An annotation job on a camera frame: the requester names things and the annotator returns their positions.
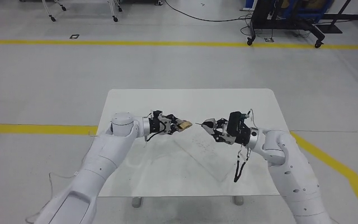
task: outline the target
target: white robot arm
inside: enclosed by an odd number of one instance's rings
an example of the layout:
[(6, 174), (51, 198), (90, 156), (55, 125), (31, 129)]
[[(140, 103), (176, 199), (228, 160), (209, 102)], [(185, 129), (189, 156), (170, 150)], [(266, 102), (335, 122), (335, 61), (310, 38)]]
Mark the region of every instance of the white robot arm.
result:
[[(229, 120), (211, 118), (200, 125), (215, 141), (242, 144), (267, 161), (276, 188), (297, 224), (330, 224), (331, 219), (321, 200), (318, 180), (296, 140), (290, 133), (281, 130), (249, 128), (244, 123), (248, 117), (249, 113), (237, 111), (230, 114)], [(240, 175), (236, 174), (235, 182)]]
[(136, 138), (146, 138), (150, 133), (154, 133), (152, 136), (171, 135), (190, 126), (190, 122), (177, 119), (172, 114), (163, 116), (158, 110), (150, 117), (115, 114), (109, 129), (95, 137), (83, 166), (71, 184), (47, 203), (35, 223), (92, 223), (98, 194), (107, 178), (124, 161)]

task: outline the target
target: table top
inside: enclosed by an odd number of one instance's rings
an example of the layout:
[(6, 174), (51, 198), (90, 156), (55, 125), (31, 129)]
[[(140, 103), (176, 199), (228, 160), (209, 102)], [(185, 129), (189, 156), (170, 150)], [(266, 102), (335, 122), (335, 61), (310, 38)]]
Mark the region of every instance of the table top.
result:
[[(117, 112), (163, 115), (202, 123), (229, 118), (233, 111), (254, 111), (261, 128), (288, 131), (274, 93), (269, 89), (111, 90), (97, 134)], [(214, 195), (278, 195), (267, 162), (251, 153), (243, 174), (234, 183), (240, 145), (216, 143), (199, 125), (172, 136), (155, 136), (147, 144), (136, 139), (126, 159), (108, 178), (99, 197), (165, 197)]]

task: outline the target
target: table leg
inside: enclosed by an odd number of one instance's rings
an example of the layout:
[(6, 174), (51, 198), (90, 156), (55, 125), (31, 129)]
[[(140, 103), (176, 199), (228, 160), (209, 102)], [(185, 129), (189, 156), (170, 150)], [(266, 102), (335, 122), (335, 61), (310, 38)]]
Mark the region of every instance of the table leg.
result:
[(142, 205), (142, 198), (141, 197), (132, 198), (132, 206), (133, 206), (133, 208), (139, 208), (141, 205)]
[(244, 197), (243, 196), (233, 196), (233, 202), (237, 206), (242, 206), (244, 204)]

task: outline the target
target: concrete floor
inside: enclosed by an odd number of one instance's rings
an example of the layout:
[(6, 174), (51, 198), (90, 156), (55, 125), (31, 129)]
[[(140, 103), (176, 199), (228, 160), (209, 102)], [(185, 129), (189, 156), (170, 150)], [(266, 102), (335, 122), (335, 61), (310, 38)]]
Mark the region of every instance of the concrete floor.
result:
[[(244, 21), (209, 23), (168, 6), (124, 4), (114, 23), (106, 1), (52, 3), (52, 23), (39, 2), (3, 0), (0, 39), (246, 42)], [(212, 20), (235, 18), (242, 1), (170, 0), (172, 6)], [(358, 44), (358, 23), (326, 44)], [(271, 36), (264, 31), (263, 37)], [(274, 31), (276, 43), (309, 43)], [(112, 88), (270, 88), (290, 130), (358, 172), (358, 52), (293, 48), (188, 46), (0, 45), (0, 123), (97, 125)], [(86, 136), (0, 135), (0, 223), (24, 223), (50, 197), (48, 172), (73, 174), (91, 143)], [(305, 152), (323, 200), (340, 224), (358, 219), (348, 181)], [(68, 180), (54, 179), (54, 191)], [(95, 223), (294, 223), (279, 196), (148, 198), (139, 209), (128, 198), (100, 198)]]

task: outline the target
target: yellow floor marking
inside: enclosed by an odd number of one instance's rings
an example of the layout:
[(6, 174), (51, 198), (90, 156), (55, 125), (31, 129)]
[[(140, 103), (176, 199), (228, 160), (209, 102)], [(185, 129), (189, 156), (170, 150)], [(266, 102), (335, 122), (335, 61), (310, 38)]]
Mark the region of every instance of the yellow floor marking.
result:
[[(70, 135), (94, 135), (97, 132), (97, 126), (79, 126), (79, 125), (36, 125), (36, 124), (0, 124), (0, 134), (70, 134)], [(351, 168), (337, 161), (329, 154), (323, 152), (318, 147), (307, 142), (294, 132), (292, 136), (297, 144), (315, 156), (317, 159), (330, 166), (341, 175), (345, 176), (358, 198), (358, 174)]]
[[(293, 43), (253, 43), (248, 46), (246, 42), (194, 42), (194, 41), (119, 41), (119, 40), (0, 40), (0, 44), (20, 45), (122, 45), (122, 46), (205, 46), (230, 48), (297, 48), (314, 49), (313, 44)], [(325, 44), (322, 49), (358, 50), (358, 45)]]
[(343, 176), (345, 176), (352, 187), (353, 192), (356, 194), (358, 198), (358, 174), (356, 174), (351, 168), (344, 165), (343, 163), (337, 161), (329, 154), (323, 152), (318, 147), (312, 145), (311, 143), (307, 142), (301, 136), (297, 135), (294, 132), (291, 132), (292, 136), (296, 139), (297, 144), (305, 149), (307, 152), (311, 153), (314, 157), (324, 162), (326, 165), (330, 166)]
[(79, 134), (94, 135), (97, 126), (0, 124), (0, 134)]

